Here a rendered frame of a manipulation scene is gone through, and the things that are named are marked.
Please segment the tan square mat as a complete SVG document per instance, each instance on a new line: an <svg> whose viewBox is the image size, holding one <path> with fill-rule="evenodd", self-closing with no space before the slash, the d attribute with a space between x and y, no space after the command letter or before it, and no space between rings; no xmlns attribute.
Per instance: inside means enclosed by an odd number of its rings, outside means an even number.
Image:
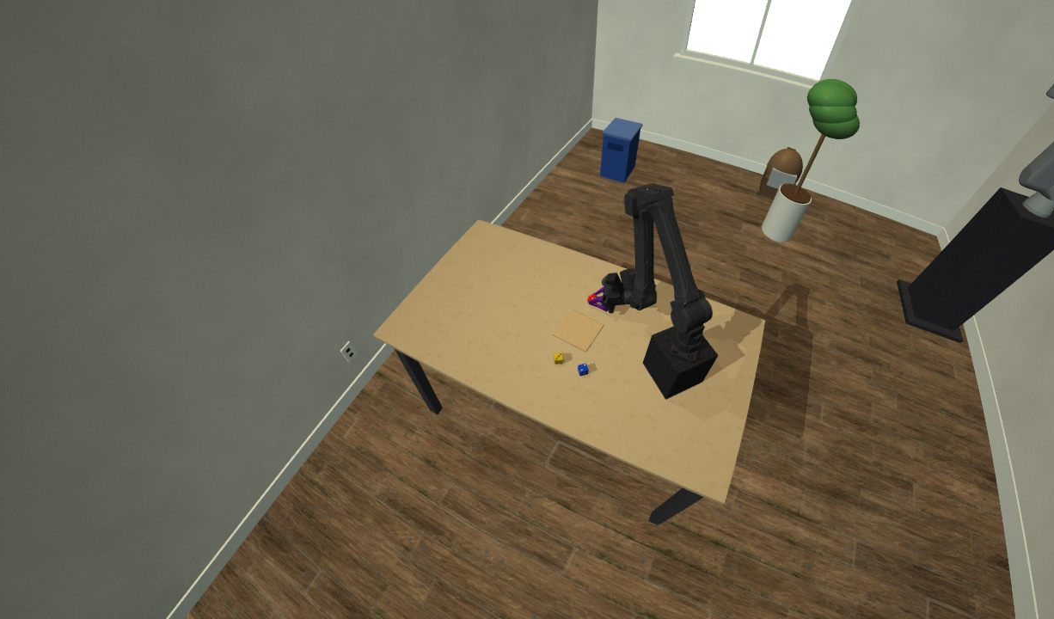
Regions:
<svg viewBox="0 0 1054 619"><path fill-rule="evenodd" d="M559 340L569 342L579 350L587 350L597 338L599 330L604 326L601 322L591 320L571 309L569 315L557 328L553 335Z"/></svg>

